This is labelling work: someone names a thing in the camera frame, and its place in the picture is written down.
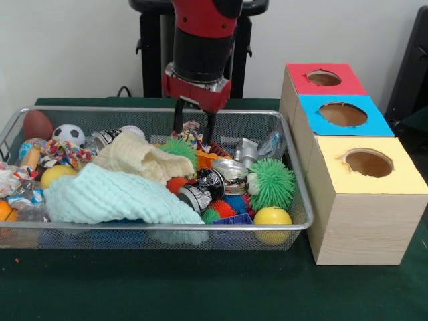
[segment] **circular hole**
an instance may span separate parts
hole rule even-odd
[[[337,86],[342,83],[342,80],[333,72],[326,72],[325,70],[315,70],[308,74],[310,82],[320,86]]]
[[[393,171],[393,162],[384,154],[371,149],[353,150],[345,161],[354,172],[365,176],[384,177]]]
[[[320,108],[320,113],[332,124],[341,127],[360,126],[367,122],[367,114],[345,102],[331,102]]]

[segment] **stacked boxes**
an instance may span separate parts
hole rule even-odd
[[[399,265],[428,187],[346,64],[287,64],[292,129],[315,221],[318,265]]]

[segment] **red box top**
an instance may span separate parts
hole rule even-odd
[[[299,95],[367,95],[348,64],[287,64]]]

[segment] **spiky ball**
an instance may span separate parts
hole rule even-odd
[[[205,224],[212,224],[212,222],[218,219],[220,219],[220,214],[214,209],[208,208],[202,214],[202,220],[205,222]]]
[[[259,211],[264,207],[277,206],[287,209],[293,201],[296,188],[294,171],[276,159],[265,158],[249,168],[249,204]]]
[[[180,188],[183,187],[186,183],[187,180],[184,177],[173,177],[167,181],[167,189],[175,195],[178,195]]]
[[[191,148],[184,140],[171,138],[159,148],[169,154],[186,157],[192,162],[195,171],[198,169],[196,150]]]
[[[232,206],[232,208],[236,212],[236,215],[248,213],[247,212],[247,205],[245,204],[245,201],[244,201],[242,195],[225,195],[223,197],[223,200],[227,204]]]
[[[211,202],[209,204],[209,208],[216,210],[222,219],[236,215],[236,212],[234,209],[232,209],[232,206],[227,204],[225,201],[222,201],[221,199]]]

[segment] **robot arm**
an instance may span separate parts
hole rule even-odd
[[[230,97],[223,77],[243,0],[172,0],[175,8],[173,62],[165,69],[164,91],[177,99],[174,131],[181,132],[185,102],[208,114],[204,143],[211,140],[215,115]]]

